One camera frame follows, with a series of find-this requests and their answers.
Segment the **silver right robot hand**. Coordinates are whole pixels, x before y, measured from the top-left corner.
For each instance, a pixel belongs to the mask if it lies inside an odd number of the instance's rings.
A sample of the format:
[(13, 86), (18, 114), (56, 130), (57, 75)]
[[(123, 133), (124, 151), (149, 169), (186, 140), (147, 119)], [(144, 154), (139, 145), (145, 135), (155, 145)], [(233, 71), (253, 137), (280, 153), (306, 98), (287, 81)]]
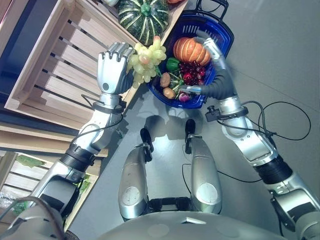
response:
[(200, 43), (210, 54), (215, 69), (213, 82), (208, 85), (181, 85), (179, 90), (187, 94), (204, 95), (217, 100), (224, 100), (237, 94), (230, 69), (224, 54), (215, 41), (204, 31), (197, 30), (194, 40)]

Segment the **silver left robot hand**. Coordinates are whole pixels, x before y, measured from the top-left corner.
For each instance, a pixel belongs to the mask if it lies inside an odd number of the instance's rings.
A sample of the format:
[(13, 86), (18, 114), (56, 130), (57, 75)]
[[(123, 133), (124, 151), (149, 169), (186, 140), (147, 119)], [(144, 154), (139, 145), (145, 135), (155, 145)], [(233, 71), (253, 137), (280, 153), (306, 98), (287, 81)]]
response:
[(103, 94), (120, 95), (133, 86), (129, 58), (135, 50), (126, 42), (114, 42), (98, 54), (97, 84)]

